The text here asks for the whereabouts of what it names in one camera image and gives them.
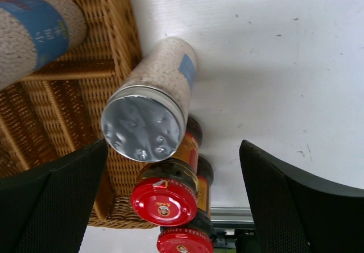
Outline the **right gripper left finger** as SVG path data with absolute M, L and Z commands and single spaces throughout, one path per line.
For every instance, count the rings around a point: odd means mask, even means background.
M 107 156 L 101 139 L 1 178 L 1 252 L 79 252 Z

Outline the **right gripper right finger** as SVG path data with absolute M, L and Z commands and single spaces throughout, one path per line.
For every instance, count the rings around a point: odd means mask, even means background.
M 363 252 L 363 189 L 313 175 L 247 140 L 239 160 L 262 252 Z

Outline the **silver lid spice jar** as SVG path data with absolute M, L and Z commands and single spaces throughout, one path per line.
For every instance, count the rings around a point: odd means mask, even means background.
M 187 129 L 197 56 L 183 39 L 161 40 L 111 95 L 101 130 L 119 154 L 140 162 L 171 157 Z
M 2 0 L 1 88 L 76 48 L 86 32 L 73 0 Z

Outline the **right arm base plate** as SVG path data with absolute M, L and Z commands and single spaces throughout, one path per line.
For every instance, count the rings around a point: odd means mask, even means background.
M 237 242 L 254 235 L 254 229 L 214 228 L 212 242 L 214 249 L 235 249 Z

